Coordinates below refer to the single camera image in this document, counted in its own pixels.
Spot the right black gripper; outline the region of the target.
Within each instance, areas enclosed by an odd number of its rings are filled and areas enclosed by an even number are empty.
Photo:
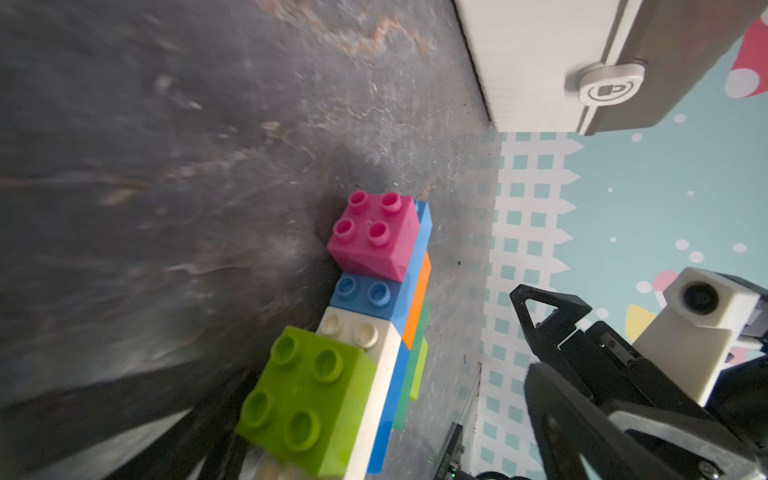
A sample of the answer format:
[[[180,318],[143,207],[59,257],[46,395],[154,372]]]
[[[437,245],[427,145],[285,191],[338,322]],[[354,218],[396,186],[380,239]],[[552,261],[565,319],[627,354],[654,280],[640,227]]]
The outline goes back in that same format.
[[[524,391],[549,479],[586,479],[585,464],[602,479],[766,478],[765,356],[719,373],[699,405],[607,324],[578,327],[592,310],[580,297],[521,284],[510,300],[544,363]],[[530,302],[553,311],[534,321]]]

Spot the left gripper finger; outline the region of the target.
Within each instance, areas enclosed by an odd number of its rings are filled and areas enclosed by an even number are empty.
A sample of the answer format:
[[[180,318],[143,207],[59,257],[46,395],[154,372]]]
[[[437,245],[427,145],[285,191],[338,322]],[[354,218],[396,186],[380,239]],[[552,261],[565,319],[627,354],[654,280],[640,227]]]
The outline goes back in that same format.
[[[236,425],[261,370],[240,369],[110,479],[237,479],[248,450]]]

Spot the lime lego brick small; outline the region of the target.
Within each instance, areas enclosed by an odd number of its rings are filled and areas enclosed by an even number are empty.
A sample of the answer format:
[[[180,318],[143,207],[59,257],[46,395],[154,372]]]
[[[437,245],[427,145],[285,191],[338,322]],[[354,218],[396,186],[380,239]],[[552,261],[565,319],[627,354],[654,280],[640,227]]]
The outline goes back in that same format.
[[[419,348],[419,356],[417,358],[416,370],[414,373],[414,378],[413,378],[413,381],[411,384],[411,390],[409,393],[409,397],[412,401],[417,401],[419,398],[428,350],[429,350],[429,344],[426,338],[423,338]]]

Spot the dark green lego brick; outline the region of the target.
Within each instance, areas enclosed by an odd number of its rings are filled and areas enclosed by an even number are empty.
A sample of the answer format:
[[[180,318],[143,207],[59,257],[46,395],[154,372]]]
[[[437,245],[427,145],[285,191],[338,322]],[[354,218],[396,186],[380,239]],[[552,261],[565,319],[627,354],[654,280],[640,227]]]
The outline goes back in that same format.
[[[416,376],[417,363],[422,349],[423,338],[426,327],[431,315],[431,306],[428,301],[424,301],[421,309],[421,316],[418,322],[414,345],[410,352],[410,358],[407,363],[404,384],[401,390],[397,411],[394,418],[393,429],[402,431],[407,416],[407,408],[410,402],[410,393]]]

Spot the orange lego brick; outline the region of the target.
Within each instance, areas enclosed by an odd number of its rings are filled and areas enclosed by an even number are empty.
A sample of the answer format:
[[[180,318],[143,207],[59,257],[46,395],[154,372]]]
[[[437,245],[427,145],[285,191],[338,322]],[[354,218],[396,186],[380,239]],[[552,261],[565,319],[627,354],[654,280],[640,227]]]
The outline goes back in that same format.
[[[427,291],[431,270],[432,265],[429,253],[426,253],[403,335],[403,341],[409,350],[413,349],[415,342],[415,336],[418,329],[418,323],[424,304],[424,297]]]

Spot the blue lego brick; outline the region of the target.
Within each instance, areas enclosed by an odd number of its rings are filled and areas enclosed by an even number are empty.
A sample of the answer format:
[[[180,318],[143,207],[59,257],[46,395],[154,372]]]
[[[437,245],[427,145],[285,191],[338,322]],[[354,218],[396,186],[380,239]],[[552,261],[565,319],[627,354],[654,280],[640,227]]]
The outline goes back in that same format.
[[[388,320],[402,337],[407,331],[422,272],[426,271],[427,246],[433,228],[428,203],[416,200],[415,206],[420,227],[404,281],[343,273],[329,303],[332,307]]]
[[[379,422],[367,474],[380,474],[387,454],[388,445],[393,430],[393,423],[398,408],[401,392],[405,383],[406,371],[411,351],[401,342],[398,351],[393,376],[387,392],[382,416]]]

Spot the beige lego brick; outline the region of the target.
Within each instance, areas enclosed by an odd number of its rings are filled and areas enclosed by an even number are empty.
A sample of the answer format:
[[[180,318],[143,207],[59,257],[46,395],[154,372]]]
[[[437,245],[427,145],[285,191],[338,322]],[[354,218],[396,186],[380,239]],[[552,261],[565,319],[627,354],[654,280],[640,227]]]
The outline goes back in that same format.
[[[335,307],[315,332],[286,327],[237,433],[293,478],[364,478],[400,347],[391,321]]]

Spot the magenta lego brick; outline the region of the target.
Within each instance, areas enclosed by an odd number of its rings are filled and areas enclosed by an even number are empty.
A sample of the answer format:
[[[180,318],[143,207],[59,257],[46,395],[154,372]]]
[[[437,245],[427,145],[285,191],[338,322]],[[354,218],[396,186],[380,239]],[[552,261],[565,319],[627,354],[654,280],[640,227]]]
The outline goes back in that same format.
[[[358,190],[333,225],[327,249],[345,273],[402,282],[419,228],[412,197]]]

